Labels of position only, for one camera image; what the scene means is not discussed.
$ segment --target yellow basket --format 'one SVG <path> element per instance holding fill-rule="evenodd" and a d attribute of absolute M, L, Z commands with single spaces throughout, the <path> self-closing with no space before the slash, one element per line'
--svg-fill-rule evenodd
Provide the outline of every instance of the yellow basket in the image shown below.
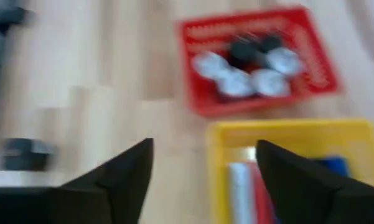
<path fill-rule="evenodd" d="M 227 164 L 236 151 L 265 139 L 307 158 L 340 155 L 353 178 L 374 186 L 374 127 L 365 120 L 235 121 L 208 131 L 213 223 L 231 224 Z"/>

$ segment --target white object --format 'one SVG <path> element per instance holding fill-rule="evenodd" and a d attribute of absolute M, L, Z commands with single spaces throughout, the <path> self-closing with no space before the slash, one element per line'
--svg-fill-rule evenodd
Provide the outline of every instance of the white object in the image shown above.
<path fill-rule="evenodd" d="M 264 96 L 283 97 L 291 94 L 289 82 L 275 70 L 256 70 L 252 73 L 251 82 L 256 91 Z"/>
<path fill-rule="evenodd" d="M 204 52 L 192 59 L 192 66 L 199 75 L 208 79 L 216 79 L 220 71 L 229 69 L 228 62 L 218 54 Z"/>
<path fill-rule="evenodd" d="M 268 66 L 276 71 L 293 77 L 304 69 L 303 63 L 297 53 L 285 47 L 270 50 L 266 55 Z"/>
<path fill-rule="evenodd" d="M 249 164 L 229 164 L 231 179 L 231 210 L 234 224 L 257 223 L 254 186 Z"/>
<path fill-rule="evenodd" d="M 246 158 L 251 162 L 257 162 L 256 147 L 250 146 L 245 149 Z"/>
<path fill-rule="evenodd" d="M 216 79 L 221 93 L 231 97 L 247 97 L 256 93 L 251 77 L 237 68 L 219 71 Z"/>

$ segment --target red basket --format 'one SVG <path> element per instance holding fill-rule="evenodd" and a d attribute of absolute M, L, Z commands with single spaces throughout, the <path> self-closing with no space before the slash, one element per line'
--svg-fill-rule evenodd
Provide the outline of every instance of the red basket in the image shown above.
<path fill-rule="evenodd" d="M 216 84 L 202 78 L 192 68 L 192 58 L 204 51 L 226 56 L 236 34 L 250 32 L 261 36 L 268 32 L 282 35 L 286 47 L 297 52 L 306 65 L 306 72 L 291 80 L 292 94 L 285 98 L 247 98 L 224 101 Z M 189 104 L 198 114 L 217 116 L 291 103 L 308 96 L 336 92 L 339 84 L 328 57 L 304 7 L 276 9 L 245 14 L 226 14 L 182 21 L 181 36 L 185 79 Z"/>

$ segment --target blue object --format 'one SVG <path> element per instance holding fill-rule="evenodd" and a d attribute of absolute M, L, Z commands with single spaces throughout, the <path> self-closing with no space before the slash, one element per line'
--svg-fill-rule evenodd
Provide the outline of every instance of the blue object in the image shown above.
<path fill-rule="evenodd" d="M 347 166 L 347 161 L 340 156 L 330 156 L 325 159 L 315 159 L 326 168 L 332 170 L 333 172 L 348 177 L 350 176 L 350 171 Z"/>

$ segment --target plastic basket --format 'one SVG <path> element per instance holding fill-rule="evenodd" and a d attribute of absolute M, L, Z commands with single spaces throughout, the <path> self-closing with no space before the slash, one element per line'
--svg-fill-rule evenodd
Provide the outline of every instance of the plastic basket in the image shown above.
<path fill-rule="evenodd" d="M 226 57 L 227 48 L 235 35 L 249 32 L 258 36 L 268 32 L 282 35 L 285 45 L 297 52 L 306 72 L 291 81 L 292 94 L 286 98 L 247 98 L 223 102 L 211 80 L 194 71 L 191 59 L 204 51 Z M 318 35 L 304 7 L 225 14 L 181 22 L 181 38 L 185 65 L 185 80 L 190 107 L 198 114 L 216 116 L 290 103 L 302 98 L 339 89 L 334 69 L 320 44 Z"/>
<path fill-rule="evenodd" d="M 265 139 L 307 158 L 340 155 L 353 178 L 374 186 L 374 127 L 365 120 L 277 120 L 213 124 L 208 171 L 213 223 L 231 223 L 227 164 L 236 150 Z"/>

